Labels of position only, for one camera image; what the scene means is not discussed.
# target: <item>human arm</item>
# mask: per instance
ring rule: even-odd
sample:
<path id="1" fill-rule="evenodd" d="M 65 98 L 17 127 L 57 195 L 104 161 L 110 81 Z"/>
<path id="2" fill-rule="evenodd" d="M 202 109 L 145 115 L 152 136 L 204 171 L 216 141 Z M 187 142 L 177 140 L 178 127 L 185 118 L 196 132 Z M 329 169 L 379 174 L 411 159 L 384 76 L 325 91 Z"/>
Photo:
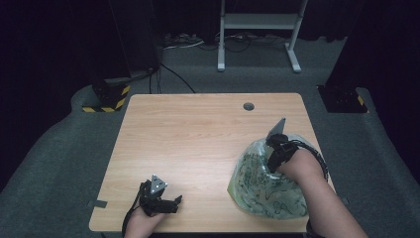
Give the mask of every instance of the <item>human arm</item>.
<path id="1" fill-rule="evenodd" d="M 324 180 L 319 163 L 309 151 L 297 150 L 292 158 L 277 170 L 301 187 L 312 228 L 317 234 L 324 237 L 368 237 Z"/>

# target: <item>yellow and black tape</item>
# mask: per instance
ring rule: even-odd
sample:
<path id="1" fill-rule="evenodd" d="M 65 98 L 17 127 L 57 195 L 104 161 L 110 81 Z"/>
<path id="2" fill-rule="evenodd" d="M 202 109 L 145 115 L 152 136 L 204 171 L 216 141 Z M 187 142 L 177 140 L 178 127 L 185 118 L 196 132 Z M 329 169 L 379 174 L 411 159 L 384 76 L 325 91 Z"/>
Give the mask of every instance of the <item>yellow and black tape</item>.
<path id="1" fill-rule="evenodd" d="M 83 112 L 115 112 L 120 111 L 121 108 L 124 105 L 124 102 L 126 101 L 127 94 L 130 90 L 130 86 L 126 86 L 121 91 L 121 94 L 118 98 L 116 98 L 115 103 L 113 103 L 114 106 L 82 106 Z"/>

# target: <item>gray carpet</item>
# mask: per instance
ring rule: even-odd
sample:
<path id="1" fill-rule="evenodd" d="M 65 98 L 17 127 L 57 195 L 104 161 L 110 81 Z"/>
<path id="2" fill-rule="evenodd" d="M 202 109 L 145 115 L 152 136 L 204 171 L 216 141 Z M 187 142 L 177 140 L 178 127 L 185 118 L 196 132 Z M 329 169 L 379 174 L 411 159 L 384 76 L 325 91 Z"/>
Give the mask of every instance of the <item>gray carpet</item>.
<path id="1" fill-rule="evenodd" d="M 232 49 L 244 47 L 229 44 Z M 300 93 L 337 193 L 349 202 L 367 234 L 420 237 L 419 185 L 386 136 L 368 91 L 358 89 L 369 113 L 333 114 L 326 111 L 316 88 L 326 82 L 343 44 L 299 40 L 299 74 L 292 72 L 282 46 L 226 52 L 224 72 L 217 71 L 217 51 L 167 50 L 162 62 L 197 93 Z M 153 93 L 158 92 L 157 79 L 152 78 Z M 148 78 L 129 84 L 128 100 L 149 93 Z M 191 93 L 165 68 L 159 88 L 161 93 Z M 73 111 L 45 132 L 1 193 L 0 237 L 101 237 L 88 228 L 93 207 L 87 204 L 99 192 L 128 100 L 119 112 L 83 113 L 81 105 L 91 94 L 85 87 L 73 96 Z"/>

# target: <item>white metal stand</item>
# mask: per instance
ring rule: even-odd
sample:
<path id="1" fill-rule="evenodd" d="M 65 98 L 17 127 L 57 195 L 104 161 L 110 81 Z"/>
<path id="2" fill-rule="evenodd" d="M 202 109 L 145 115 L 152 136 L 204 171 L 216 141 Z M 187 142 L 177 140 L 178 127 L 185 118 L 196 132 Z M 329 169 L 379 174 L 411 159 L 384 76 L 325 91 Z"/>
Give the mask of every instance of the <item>white metal stand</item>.
<path id="1" fill-rule="evenodd" d="M 294 72 L 300 72 L 299 62 L 294 53 L 294 45 L 302 24 L 308 0 L 302 0 L 297 14 L 237 14 L 225 13 L 225 0 L 222 0 L 220 12 L 220 43 L 217 69 L 224 71 L 225 66 L 225 29 L 276 29 L 293 30 L 290 43 L 285 44 Z"/>

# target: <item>forearm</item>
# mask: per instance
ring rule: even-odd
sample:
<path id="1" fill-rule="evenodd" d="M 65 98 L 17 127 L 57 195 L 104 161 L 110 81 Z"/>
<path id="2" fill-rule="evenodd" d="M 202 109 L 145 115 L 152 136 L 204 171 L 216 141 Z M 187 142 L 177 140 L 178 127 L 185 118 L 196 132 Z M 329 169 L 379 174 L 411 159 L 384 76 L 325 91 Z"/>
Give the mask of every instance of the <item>forearm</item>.
<path id="1" fill-rule="evenodd" d="M 314 231 L 325 237 L 367 237 L 337 194 L 321 178 L 299 182 Z"/>

